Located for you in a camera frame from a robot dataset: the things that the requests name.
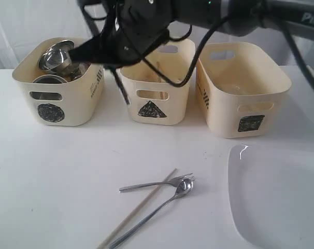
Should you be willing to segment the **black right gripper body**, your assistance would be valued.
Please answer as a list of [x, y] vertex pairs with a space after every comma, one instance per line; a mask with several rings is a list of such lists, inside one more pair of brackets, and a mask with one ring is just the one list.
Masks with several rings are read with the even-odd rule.
[[107, 1], [109, 10], [102, 30], [102, 64], [122, 67], [140, 61], [168, 40], [173, 20], [171, 1]]

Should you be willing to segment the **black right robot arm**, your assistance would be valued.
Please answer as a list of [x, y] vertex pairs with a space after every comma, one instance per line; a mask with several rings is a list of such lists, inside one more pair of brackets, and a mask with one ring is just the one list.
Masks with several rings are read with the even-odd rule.
[[101, 1], [106, 10], [102, 31], [72, 49], [73, 62], [120, 68], [138, 63], [169, 41], [172, 22], [245, 36], [257, 27], [276, 29], [272, 18], [290, 33], [314, 41], [314, 1]]

